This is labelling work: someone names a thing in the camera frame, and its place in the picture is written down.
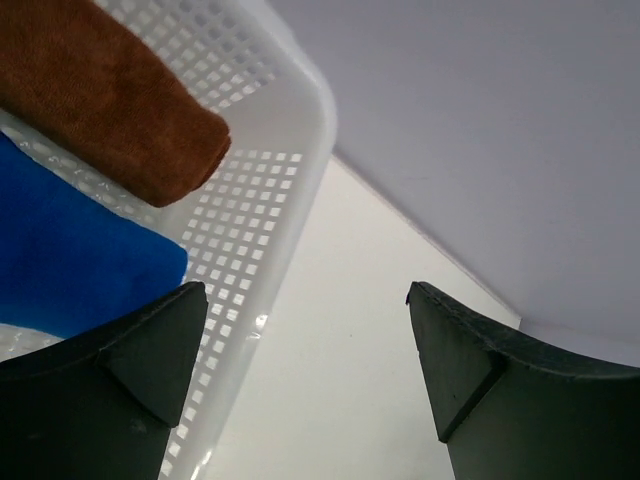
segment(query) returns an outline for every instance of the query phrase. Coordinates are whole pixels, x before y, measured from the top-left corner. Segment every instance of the rolled towel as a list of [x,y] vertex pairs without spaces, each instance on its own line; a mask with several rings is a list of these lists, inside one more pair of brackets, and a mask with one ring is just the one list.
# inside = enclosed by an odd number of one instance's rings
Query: rolled towel
[[182,248],[111,213],[2,134],[0,172],[0,323],[68,338],[180,285]]
[[91,0],[0,0],[0,108],[156,207],[230,146],[154,53]]

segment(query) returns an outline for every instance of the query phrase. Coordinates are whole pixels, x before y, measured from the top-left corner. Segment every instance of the blue microfiber cloth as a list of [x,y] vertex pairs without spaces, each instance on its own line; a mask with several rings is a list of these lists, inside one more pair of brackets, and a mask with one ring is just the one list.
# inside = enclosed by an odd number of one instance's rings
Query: blue microfiber cloth
[[0,133],[0,322],[72,337],[180,285],[187,253],[121,218]]

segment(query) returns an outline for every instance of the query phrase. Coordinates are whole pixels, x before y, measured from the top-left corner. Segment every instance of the brown towel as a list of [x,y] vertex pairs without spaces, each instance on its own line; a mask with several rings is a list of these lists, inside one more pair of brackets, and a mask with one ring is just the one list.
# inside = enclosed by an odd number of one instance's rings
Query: brown towel
[[0,0],[0,107],[156,207],[230,146],[224,120],[91,0]]

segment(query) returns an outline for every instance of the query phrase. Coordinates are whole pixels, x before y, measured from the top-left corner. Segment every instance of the black plastic part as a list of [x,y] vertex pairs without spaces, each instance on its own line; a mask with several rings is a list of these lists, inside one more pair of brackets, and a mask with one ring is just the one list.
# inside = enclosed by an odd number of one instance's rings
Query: black plastic part
[[156,480],[206,313],[204,285],[192,282],[0,363],[0,477]]
[[427,283],[407,302],[456,479],[640,478],[640,369],[540,342]]

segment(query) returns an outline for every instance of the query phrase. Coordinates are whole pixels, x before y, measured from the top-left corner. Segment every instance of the white plastic basket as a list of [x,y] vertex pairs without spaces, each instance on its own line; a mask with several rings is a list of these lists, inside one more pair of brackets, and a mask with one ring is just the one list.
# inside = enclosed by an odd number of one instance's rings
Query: white plastic basket
[[[183,245],[210,312],[181,424],[160,478],[202,479],[269,315],[333,146],[329,88],[262,0],[97,0],[149,45],[232,149],[199,191],[153,208],[8,113],[0,128],[31,157],[118,214]],[[0,360],[57,339],[0,325]]]

